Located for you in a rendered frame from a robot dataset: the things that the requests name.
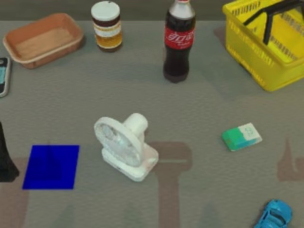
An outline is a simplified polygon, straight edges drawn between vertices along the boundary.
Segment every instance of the green and white eraser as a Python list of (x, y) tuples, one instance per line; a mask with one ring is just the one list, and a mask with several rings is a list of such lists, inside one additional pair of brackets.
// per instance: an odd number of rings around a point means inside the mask
[(252, 123), (227, 130), (222, 137), (231, 151), (237, 151), (262, 141), (262, 137)]

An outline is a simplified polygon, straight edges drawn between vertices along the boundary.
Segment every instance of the desk fan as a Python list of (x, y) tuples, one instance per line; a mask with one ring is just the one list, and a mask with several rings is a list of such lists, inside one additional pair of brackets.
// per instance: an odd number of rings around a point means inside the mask
[(123, 123), (102, 117), (94, 125), (103, 159), (136, 182), (143, 181), (158, 161), (157, 151), (144, 142), (147, 128), (147, 119), (137, 113)]

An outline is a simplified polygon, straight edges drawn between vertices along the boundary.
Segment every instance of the white jar lid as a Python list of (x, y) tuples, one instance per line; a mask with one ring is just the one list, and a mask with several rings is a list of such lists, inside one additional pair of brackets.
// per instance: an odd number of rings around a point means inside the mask
[(111, 21), (120, 14), (119, 6), (112, 1), (101, 1), (91, 8), (92, 17), (100, 21)]

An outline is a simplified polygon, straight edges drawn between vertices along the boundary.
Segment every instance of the brown plastic container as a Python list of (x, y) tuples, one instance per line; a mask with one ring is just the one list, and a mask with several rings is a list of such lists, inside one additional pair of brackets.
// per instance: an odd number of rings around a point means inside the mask
[(13, 60), (33, 69), (76, 51), (83, 37), (69, 15), (56, 13), (10, 31), (3, 44)]

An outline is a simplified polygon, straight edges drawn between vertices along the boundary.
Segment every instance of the fan base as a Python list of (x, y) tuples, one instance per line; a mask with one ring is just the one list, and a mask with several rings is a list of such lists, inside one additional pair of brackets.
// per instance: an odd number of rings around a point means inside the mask
[(105, 149), (102, 149), (102, 155), (107, 163), (135, 182), (143, 181), (158, 162), (157, 151), (147, 144), (144, 144), (143, 147), (143, 162), (138, 167), (133, 167), (121, 162)]

